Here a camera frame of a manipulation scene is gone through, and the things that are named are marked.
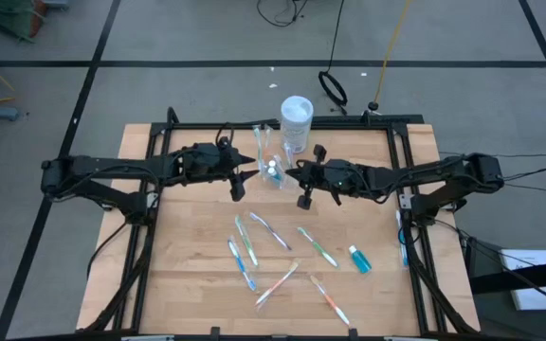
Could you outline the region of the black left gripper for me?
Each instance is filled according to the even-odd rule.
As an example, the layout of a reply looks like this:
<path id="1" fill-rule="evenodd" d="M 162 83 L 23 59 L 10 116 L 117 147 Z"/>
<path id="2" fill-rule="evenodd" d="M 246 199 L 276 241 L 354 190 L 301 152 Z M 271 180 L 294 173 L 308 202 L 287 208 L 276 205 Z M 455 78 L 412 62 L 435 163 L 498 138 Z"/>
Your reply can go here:
<path id="1" fill-rule="evenodd" d="M 215 143 L 195 143 L 182 155 L 181 184 L 186 186 L 229 181 L 231 199 L 233 202 L 239 202 L 246 194 L 244 182 L 257 175 L 259 171 L 237 172 L 237 169 L 241 165 L 253 162 L 255 159 L 240 154 L 227 136 L 220 137 Z"/>

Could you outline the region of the purple white toothbrush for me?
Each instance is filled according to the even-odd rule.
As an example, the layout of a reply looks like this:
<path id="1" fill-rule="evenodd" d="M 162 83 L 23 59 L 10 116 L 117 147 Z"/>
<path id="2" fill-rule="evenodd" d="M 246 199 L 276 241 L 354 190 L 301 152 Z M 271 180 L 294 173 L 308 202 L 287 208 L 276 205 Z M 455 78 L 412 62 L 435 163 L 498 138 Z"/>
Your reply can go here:
<path id="1" fill-rule="evenodd" d="M 272 226 L 265 219 L 254 212 L 249 212 L 248 215 L 253 221 L 260 223 L 285 250 L 292 250 L 292 247 L 272 228 Z"/>

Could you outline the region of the green white toothbrush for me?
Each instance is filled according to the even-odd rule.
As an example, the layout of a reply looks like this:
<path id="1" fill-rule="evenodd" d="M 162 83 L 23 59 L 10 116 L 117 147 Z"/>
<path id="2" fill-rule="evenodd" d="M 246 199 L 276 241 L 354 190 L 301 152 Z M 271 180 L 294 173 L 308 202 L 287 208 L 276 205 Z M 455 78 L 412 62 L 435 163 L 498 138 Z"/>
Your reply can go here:
<path id="1" fill-rule="evenodd" d="M 321 254 L 323 258 L 326 259 L 328 263 L 330 263 L 333 267 L 338 268 L 339 264 L 338 262 L 332 257 L 331 254 L 329 254 L 314 238 L 313 236 L 303 227 L 297 228 L 298 232 L 305 237 L 312 245 L 313 247 Z"/>
<path id="2" fill-rule="evenodd" d="M 262 144 L 263 141 L 262 141 L 260 125 L 259 124 L 253 125 L 252 130 L 257 142 L 257 161 L 259 165 L 262 165 L 262 163 L 264 162 L 264 157 L 263 157 L 263 144 Z"/>
<path id="3" fill-rule="evenodd" d="M 235 216 L 235 224 L 238 228 L 238 231 L 240 233 L 240 236 L 242 238 L 242 241 L 246 247 L 246 252 L 248 254 L 248 256 L 250 257 L 253 265 L 255 267 L 258 267 L 259 266 L 259 262 L 258 262 L 258 258 L 255 254 L 255 251 L 254 251 L 254 248 L 253 248 L 253 245 L 252 245 L 252 242 L 248 236 L 248 233 L 247 233 L 247 230 L 246 230 L 246 227 L 242 221 L 242 219 L 240 218 L 239 215 L 236 215 Z"/>

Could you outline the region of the small teal tube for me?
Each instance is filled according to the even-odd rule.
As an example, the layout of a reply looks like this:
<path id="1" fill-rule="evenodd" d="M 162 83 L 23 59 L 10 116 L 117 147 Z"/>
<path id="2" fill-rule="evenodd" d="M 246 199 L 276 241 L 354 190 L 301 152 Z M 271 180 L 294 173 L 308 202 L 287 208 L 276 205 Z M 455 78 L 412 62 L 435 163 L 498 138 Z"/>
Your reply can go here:
<path id="1" fill-rule="evenodd" d="M 372 270 L 372 266 L 367 257 L 354 244 L 349 246 L 351 258 L 361 274 L 367 274 Z"/>

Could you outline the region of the white wipes canister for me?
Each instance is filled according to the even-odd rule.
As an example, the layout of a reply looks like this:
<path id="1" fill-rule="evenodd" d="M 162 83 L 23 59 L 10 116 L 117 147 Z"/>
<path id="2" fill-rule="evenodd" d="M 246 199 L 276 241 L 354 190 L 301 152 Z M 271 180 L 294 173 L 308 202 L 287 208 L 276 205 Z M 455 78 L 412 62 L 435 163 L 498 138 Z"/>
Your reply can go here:
<path id="1" fill-rule="evenodd" d="M 313 114 L 313 104 L 307 98 L 291 96 L 283 101 L 282 140 L 292 148 L 293 153 L 302 153 L 307 147 Z"/>

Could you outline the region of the white paper booklet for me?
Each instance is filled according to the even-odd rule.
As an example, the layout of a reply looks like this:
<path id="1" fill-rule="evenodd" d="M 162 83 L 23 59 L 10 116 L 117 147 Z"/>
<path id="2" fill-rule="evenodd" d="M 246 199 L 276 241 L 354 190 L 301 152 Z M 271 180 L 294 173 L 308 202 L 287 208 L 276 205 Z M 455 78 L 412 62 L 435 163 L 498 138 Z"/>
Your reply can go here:
<path id="1" fill-rule="evenodd" d="M 546 250 L 501 249 L 502 264 L 512 271 L 546 264 Z M 518 311 L 546 311 L 546 296 L 536 289 L 519 289 L 511 292 Z"/>

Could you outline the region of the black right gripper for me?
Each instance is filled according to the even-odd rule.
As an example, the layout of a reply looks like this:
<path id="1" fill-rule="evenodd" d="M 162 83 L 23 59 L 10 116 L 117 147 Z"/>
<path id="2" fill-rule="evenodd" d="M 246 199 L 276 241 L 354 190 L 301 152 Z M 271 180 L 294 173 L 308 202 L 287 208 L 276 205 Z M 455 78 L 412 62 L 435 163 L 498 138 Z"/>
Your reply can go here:
<path id="1" fill-rule="evenodd" d="M 314 189 L 329 192 L 338 206 L 341 205 L 340 195 L 359 198 L 364 193 L 362 173 L 358 167 L 343 159 L 330 159 L 323 163 L 326 153 L 322 145 L 316 144 L 314 161 L 299 159 L 295 168 L 285 171 L 304 190 L 297 201 L 299 208 L 310 208 Z"/>

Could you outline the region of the black flat beam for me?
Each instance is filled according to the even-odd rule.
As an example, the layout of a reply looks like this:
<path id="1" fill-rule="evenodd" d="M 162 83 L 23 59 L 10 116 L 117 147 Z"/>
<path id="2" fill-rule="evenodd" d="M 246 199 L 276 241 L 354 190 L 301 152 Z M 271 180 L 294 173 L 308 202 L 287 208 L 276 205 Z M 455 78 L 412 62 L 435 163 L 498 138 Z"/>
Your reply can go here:
<path id="1" fill-rule="evenodd" d="M 476 295 L 546 287 L 546 264 L 474 277 L 470 286 Z"/>

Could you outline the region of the blue white toothbrush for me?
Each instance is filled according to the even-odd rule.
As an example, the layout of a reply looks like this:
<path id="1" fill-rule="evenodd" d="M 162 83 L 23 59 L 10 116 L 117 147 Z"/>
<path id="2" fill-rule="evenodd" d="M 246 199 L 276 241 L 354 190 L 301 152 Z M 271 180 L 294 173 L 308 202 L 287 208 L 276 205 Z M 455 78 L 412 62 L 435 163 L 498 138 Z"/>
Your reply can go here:
<path id="1" fill-rule="evenodd" d="M 402 215 L 399 210 L 395 211 L 395 219 L 396 219 L 397 227 L 398 227 L 397 239 L 399 242 L 399 250 L 400 250 L 402 266 L 408 269 L 409 268 L 408 252 L 407 252 L 406 241 L 405 241 L 405 237 L 403 233 Z"/>
<path id="2" fill-rule="evenodd" d="M 238 245 L 234 239 L 233 236 L 230 236 L 228 239 L 227 239 L 227 245 L 228 245 L 228 248 L 233 256 L 233 258 L 235 259 L 236 261 L 236 264 L 238 266 L 238 269 L 240 271 L 240 273 L 242 274 L 244 280 L 246 281 L 246 284 L 248 286 L 248 288 L 252 291 L 252 292 L 255 292 L 256 289 L 257 289 L 257 285 L 256 285 L 256 282 L 254 281 L 254 279 L 252 278 L 252 276 L 250 275 L 243 259 L 242 259 L 242 256 L 240 255 L 240 252 L 239 252 L 239 248 L 238 248 Z"/>

